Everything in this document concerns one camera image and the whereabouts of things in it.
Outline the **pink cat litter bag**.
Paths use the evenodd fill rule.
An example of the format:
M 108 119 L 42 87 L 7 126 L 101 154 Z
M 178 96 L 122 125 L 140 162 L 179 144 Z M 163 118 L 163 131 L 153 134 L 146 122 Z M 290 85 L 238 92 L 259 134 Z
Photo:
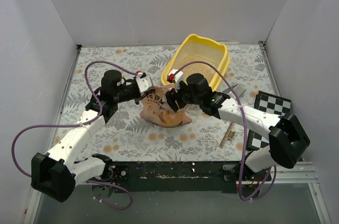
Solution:
M 191 123 L 192 119 L 185 113 L 186 108 L 177 112 L 170 108 L 165 96 L 169 90 L 169 87 L 156 86 L 152 93 L 141 100 L 140 116 L 146 121 L 168 128 Z

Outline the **silver metal scoop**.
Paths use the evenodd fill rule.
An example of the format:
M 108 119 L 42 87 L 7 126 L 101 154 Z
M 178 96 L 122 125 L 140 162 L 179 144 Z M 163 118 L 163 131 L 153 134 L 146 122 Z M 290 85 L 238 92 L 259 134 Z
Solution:
M 234 92 L 236 93 L 236 95 L 238 97 L 241 97 L 245 92 L 246 89 L 244 87 L 244 85 L 242 84 L 235 84 L 233 86 L 231 86 L 231 88 L 227 88 L 225 90 L 223 90 L 223 93 L 229 95 L 231 98 L 236 98 L 236 96 L 234 95 Z

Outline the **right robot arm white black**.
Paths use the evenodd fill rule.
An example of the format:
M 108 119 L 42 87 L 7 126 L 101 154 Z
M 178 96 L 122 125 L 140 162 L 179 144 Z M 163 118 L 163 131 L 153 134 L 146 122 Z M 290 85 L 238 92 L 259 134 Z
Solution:
M 298 118 L 291 113 L 284 116 L 269 114 L 249 106 L 241 106 L 229 95 L 216 92 L 202 74 L 192 74 L 166 93 L 168 105 L 174 112 L 186 105 L 197 105 L 207 115 L 240 124 L 245 130 L 258 133 L 269 145 L 245 155 L 245 160 L 234 168 L 235 175 L 254 179 L 259 172 L 280 165 L 292 169 L 310 145 L 310 140 Z

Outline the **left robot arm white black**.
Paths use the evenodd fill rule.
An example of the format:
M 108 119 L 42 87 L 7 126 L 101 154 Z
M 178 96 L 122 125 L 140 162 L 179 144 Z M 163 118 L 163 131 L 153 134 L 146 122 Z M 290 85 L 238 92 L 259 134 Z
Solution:
M 45 154 L 31 160 L 31 186 L 49 197 L 66 201 L 74 188 L 91 178 L 108 181 L 113 174 L 113 161 L 102 154 L 93 154 L 84 161 L 76 159 L 89 140 L 102 129 L 118 110 L 119 103 L 139 103 L 153 90 L 153 82 L 145 73 L 124 79 L 118 70 L 108 70 L 101 86 L 86 105 L 77 126 Z

